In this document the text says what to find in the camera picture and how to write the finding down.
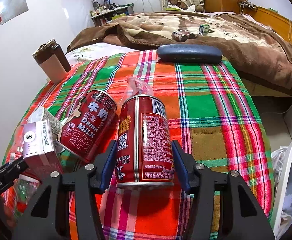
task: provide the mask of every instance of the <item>barcode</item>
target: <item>barcode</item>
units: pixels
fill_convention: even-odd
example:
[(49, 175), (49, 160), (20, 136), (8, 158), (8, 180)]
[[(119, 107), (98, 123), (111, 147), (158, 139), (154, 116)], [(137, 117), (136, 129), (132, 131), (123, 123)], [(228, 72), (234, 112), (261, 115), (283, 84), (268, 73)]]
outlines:
[(16, 155), (16, 153), (10, 153), (9, 164), (14, 162), (15, 155)]
[(156, 99), (151, 99), (153, 101), (153, 113), (160, 114), (164, 118), (166, 118), (166, 112), (164, 105)]

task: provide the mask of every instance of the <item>brown blanket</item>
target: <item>brown blanket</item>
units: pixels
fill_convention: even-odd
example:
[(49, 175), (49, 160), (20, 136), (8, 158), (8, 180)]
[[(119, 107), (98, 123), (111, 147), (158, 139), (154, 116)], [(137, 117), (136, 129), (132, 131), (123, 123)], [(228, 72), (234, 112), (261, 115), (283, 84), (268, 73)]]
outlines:
[(242, 15), (132, 14), (101, 27), (84, 29), (67, 52), (101, 41), (138, 50), (156, 49), (164, 44), (179, 43), (172, 40), (173, 31), (187, 29), (198, 33), (201, 24), (210, 25), (208, 36), (198, 34), (195, 40), (187, 40), (185, 44), (217, 47), (240, 77), (292, 95), (292, 45)]

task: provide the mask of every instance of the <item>screw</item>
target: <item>screw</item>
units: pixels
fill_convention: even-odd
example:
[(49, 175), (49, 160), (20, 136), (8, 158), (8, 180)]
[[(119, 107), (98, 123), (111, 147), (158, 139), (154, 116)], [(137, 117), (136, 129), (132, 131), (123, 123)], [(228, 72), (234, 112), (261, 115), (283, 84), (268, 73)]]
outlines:
[(205, 168), (205, 165), (204, 165), (203, 163), (197, 163), (197, 164), (195, 165), (195, 167), (196, 167), (196, 169), (202, 170), (202, 169)]
[(50, 177), (52, 177), (52, 178), (56, 178), (56, 177), (58, 177), (58, 175), (59, 175), (58, 171), (53, 171), (52, 173), (50, 173)]
[(86, 166), (85, 166), (85, 169), (87, 170), (87, 171), (91, 171), (91, 170), (93, 170), (94, 169), (94, 164), (87, 164)]
[(238, 171), (235, 171), (235, 170), (230, 171), (230, 174), (231, 174), (233, 177), (238, 177), (238, 175), (239, 175)]

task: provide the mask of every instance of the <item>small box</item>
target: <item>small box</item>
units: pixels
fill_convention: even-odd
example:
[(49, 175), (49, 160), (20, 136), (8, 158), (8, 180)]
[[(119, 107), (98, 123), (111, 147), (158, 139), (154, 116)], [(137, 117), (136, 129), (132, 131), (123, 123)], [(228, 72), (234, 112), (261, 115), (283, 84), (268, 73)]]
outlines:
[(207, 35), (209, 33), (209, 25), (203, 24), (199, 26), (199, 34), (201, 35)]
[[(13, 163), (15, 160), (18, 158), (22, 157), (23, 154), (21, 152), (9, 152), (8, 153), (8, 158), (9, 158), (9, 164)], [(38, 176), (30, 169), (26, 169), (24, 172), (22, 172), (20, 175), (23, 175), (25, 177), (30, 177), (35, 180), (40, 180)]]
[(41, 181), (50, 176), (53, 171), (63, 173), (60, 155), (56, 154), (49, 120), (25, 124), (23, 140), (23, 158)]

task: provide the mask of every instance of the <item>electrical cable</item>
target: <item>electrical cable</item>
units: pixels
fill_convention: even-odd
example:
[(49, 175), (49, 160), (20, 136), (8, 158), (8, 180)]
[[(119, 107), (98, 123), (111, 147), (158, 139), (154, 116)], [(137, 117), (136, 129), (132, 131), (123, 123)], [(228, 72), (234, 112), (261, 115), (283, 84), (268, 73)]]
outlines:
[[(133, 3), (136, 3), (138, 0), (134, 1)], [(128, 1), (127, 1), (128, 2)]]
[(277, 113), (277, 112), (264, 112), (264, 113), (261, 113), (261, 115), (262, 114), (286, 114), (291, 108), (292, 108), (292, 104), (291, 104), (291, 106), (285, 112), (282, 112), (282, 113)]
[(239, 5), (239, 14), (243, 14), (243, 12), (244, 12), (244, 8), (245, 8), (245, 5), (246, 5), (247, 2), (248, 2), (248, 0), (243, 1), (243, 2)]
[(288, 40), (292, 44), (292, 26), (291, 26), (291, 20), (289, 20), (289, 22), (290, 22), (290, 28), (288, 30)]
[(150, 3), (149, 0), (148, 0), (148, 3), (149, 3), (149, 5), (150, 5), (151, 10), (154, 12), (153, 7), (151, 6), (151, 3)]
[(144, 12), (144, 10), (145, 10), (145, 4), (144, 4), (144, 0), (142, 0), (142, 1), (143, 1), (143, 6), (144, 6), (144, 7), (143, 7), (143, 12)]

